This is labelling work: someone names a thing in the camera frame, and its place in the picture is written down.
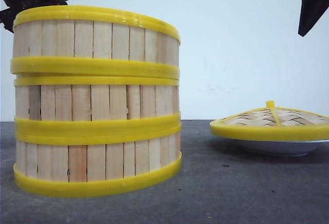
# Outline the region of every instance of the bamboo steamer lid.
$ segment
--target bamboo steamer lid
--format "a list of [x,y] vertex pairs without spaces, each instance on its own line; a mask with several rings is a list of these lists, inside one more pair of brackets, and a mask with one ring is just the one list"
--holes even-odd
[[248,141],[310,142],[329,139],[329,118],[291,108],[253,109],[210,123],[215,135]]

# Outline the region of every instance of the gray surface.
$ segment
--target gray surface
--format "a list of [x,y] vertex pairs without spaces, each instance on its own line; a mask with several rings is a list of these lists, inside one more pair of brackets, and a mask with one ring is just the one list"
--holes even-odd
[[1,223],[328,223],[329,146],[304,157],[250,154],[213,136],[209,121],[183,121],[182,169],[156,186],[64,199],[13,182],[13,123],[1,124]]

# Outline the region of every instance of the white backdrop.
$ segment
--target white backdrop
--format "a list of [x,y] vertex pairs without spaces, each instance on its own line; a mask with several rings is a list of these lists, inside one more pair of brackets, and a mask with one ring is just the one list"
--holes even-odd
[[[329,12],[304,38],[301,0],[71,0],[150,15],[180,32],[183,119],[217,119],[265,105],[329,116]],[[1,28],[1,120],[14,116],[12,34]]]

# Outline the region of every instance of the yellow plastic band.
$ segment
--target yellow plastic band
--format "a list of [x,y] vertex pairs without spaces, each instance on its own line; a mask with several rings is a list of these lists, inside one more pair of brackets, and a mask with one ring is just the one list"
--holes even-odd
[[24,77],[24,74],[18,74],[14,81],[15,86],[24,85],[63,85],[63,84],[106,84],[106,85],[170,85],[179,86],[179,81],[174,79],[159,78],[138,78],[138,77],[54,77],[38,76]]
[[79,76],[144,77],[179,80],[175,66],[127,60],[82,57],[19,57],[11,60],[11,72],[63,73]]
[[223,124],[224,120],[210,122],[211,132],[215,135],[252,141],[314,141],[329,137],[329,125],[307,126],[237,126]]
[[148,140],[181,130],[180,115],[105,121],[38,121],[15,118],[16,138],[47,145],[96,145]]
[[37,20],[89,20],[124,24],[159,31],[180,41],[177,29],[164,21],[133,12],[89,6],[47,6],[28,9],[16,16],[13,27]]
[[146,174],[123,179],[92,182],[53,182],[29,178],[21,174],[14,165],[16,185],[24,191],[49,197],[96,197],[114,195],[143,189],[163,182],[178,173],[179,158],[168,166]]
[[274,107],[271,107],[270,110],[272,112],[274,120],[276,121],[277,126],[281,126],[280,119],[277,115],[276,109]]

